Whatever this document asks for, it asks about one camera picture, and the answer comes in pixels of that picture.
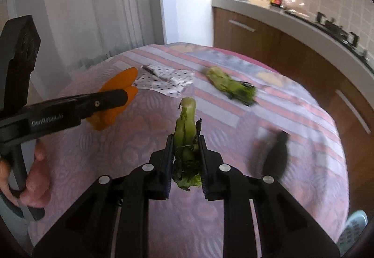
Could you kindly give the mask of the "left hand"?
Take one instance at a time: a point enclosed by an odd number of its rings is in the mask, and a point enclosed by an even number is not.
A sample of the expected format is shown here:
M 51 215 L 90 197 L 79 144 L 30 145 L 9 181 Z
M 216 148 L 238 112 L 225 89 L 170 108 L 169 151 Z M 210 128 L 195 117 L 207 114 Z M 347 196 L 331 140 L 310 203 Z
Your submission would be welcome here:
M 10 176 L 10 165 L 1 159 L 1 193 L 17 207 L 17 198 L 11 193 L 8 186 Z M 46 149 L 41 140 L 36 141 L 34 150 L 34 163 L 26 181 L 26 188 L 20 194 L 20 201 L 23 205 L 35 208 L 44 208 L 51 199 L 50 174 L 46 158 Z

